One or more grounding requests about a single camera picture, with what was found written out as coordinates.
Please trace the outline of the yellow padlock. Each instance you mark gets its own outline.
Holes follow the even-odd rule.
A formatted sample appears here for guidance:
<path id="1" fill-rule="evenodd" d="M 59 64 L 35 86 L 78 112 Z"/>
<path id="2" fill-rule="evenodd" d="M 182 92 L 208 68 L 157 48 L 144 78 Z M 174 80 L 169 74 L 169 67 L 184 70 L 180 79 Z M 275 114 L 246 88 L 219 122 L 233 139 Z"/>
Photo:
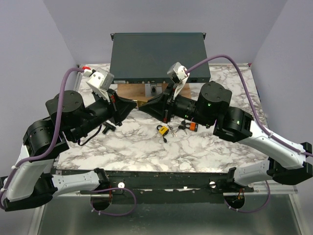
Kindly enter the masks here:
<path id="1" fill-rule="evenodd" d="M 169 132 L 169 128 L 164 125 L 158 125 L 156 129 L 162 136 L 166 136 Z"/>

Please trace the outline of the orange padlock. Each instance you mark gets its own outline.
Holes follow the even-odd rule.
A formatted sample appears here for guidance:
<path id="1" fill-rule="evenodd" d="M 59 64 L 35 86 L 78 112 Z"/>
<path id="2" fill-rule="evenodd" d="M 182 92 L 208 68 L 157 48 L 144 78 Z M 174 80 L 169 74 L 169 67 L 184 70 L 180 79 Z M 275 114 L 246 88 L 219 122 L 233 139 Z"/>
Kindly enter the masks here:
<path id="1" fill-rule="evenodd" d="M 195 122 L 188 122 L 186 123 L 186 128 L 188 128 L 189 130 L 193 131 L 193 132 L 197 132 L 198 131 L 198 124 Z"/>

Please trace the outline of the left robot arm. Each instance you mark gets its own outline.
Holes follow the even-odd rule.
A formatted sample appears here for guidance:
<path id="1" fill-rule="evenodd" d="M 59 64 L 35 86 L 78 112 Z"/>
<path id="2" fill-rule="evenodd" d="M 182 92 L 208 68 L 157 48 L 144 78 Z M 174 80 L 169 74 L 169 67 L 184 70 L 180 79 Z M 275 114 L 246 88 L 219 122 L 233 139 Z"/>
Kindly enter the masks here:
<path id="1" fill-rule="evenodd" d="M 48 117 L 34 122 L 23 138 L 20 156 L 11 173 L 0 180 L 0 207 L 7 212 L 42 206 L 54 197 L 75 191 L 104 193 L 110 180 L 103 169 L 58 176 L 45 168 L 107 120 L 121 125 L 136 103 L 109 90 L 109 100 L 96 97 L 86 106 L 76 91 L 65 91 L 46 102 Z"/>

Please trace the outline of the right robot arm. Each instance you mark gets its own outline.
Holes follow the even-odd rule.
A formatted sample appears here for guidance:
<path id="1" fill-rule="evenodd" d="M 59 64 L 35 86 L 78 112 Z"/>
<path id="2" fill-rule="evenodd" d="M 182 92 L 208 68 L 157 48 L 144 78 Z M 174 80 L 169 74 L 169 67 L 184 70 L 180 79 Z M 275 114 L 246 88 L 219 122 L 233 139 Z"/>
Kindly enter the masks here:
<path id="1" fill-rule="evenodd" d="M 205 83 L 197 100 L 174 95 L 169 85 L 160 95 L 150 99 L 139 110 L 164 123 L 174 116 L 207 128 L 224 141 L 240 143 L 267 155 L 267 159 L 228 171 L 225 187 L 235 192 L 242 186 L 274 180 L 283 185 L 297 185 L 313 176 L 313 166 L 306 161 L 312 147 L 295 144 L 283 137 L 274 137 L 269 129 L 261 129 L 251 114 L 230 106 L 232 92 L 211 81 Z"/>

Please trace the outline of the brass padlock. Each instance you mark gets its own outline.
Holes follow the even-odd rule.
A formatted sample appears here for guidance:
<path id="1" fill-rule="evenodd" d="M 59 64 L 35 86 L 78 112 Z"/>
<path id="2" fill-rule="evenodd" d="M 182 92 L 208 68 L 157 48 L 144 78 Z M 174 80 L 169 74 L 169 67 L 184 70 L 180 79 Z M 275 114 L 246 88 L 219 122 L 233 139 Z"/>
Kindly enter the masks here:
<path id="1" fill-rule="evenodd" d="M 133 102 L 136 103 L 136 109 L 139 109 L 141 106 L 145 105 L 147 103 L 146 100 L 132 100 Z"/>

